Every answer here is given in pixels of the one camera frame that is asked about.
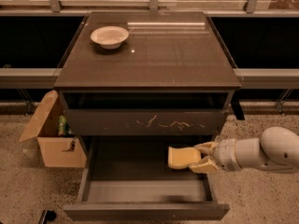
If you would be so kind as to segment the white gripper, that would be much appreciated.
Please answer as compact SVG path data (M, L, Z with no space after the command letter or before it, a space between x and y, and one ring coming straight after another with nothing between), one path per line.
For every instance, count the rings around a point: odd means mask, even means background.
M195 145L194 148L202 154L213 155L216 162L207 156L198 163L190 164L188 168L197 174L208 174L217 172L219 165L226 172L238 172L241 167L236 159L235 145L235 139L222 140L218 144L216 142L205 142Z

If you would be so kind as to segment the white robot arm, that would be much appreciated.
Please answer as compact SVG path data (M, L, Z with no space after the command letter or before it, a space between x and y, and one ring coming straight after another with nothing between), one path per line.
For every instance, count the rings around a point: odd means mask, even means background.
M188 165L194 173L212 173L219 169L239 172L251 168L259 171L293 174L299 172L299 136L282 127L271 127L259 138L225 139L194 147L206 156Z

